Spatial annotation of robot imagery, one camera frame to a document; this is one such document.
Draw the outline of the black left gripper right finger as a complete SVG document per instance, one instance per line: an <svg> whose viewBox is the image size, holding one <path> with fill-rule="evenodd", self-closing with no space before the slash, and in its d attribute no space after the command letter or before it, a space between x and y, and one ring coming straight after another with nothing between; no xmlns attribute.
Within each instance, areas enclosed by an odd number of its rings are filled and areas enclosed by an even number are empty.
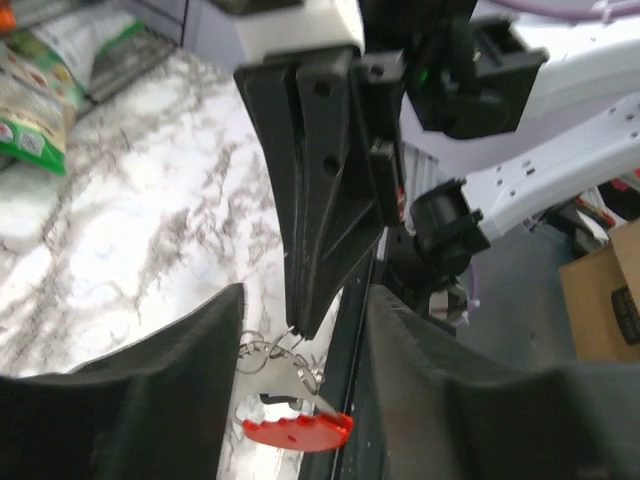
<svg viewBox="0 0 640 480"><path fill-rule="evenodd" d="M638 477L637 364L518 370L381 285L369 290L366 324L393 478Z"/></svg>

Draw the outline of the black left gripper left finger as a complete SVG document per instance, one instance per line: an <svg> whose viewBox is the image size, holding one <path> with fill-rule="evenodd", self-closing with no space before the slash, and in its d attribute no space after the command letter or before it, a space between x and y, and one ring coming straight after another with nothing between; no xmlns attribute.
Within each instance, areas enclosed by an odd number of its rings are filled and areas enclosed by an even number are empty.
<svg viewBox="0 0 640 480"><path fill-rule="evenodd" d="M212 479L244 317L233 284L68 374L1 381L5 479Z"/></svg>

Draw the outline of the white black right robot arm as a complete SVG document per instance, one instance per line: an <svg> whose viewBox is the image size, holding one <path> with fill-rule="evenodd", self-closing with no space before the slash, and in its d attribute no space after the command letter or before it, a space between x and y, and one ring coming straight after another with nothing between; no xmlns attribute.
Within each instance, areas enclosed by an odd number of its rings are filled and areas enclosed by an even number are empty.
<svg viewBox="0 0 640 480"><path fill-rule="evenodd" d="M639 5L554 11L513 1L477 18L472 1L235 1L247 62L234 74L260 140L284 245L286 322L313 338L335 295L381 233L413 221L401 283L436 291L525 218L634 170ZM496 167L415 201L399 128L454 140L515 131L528 119L623 96Z"/></svg>

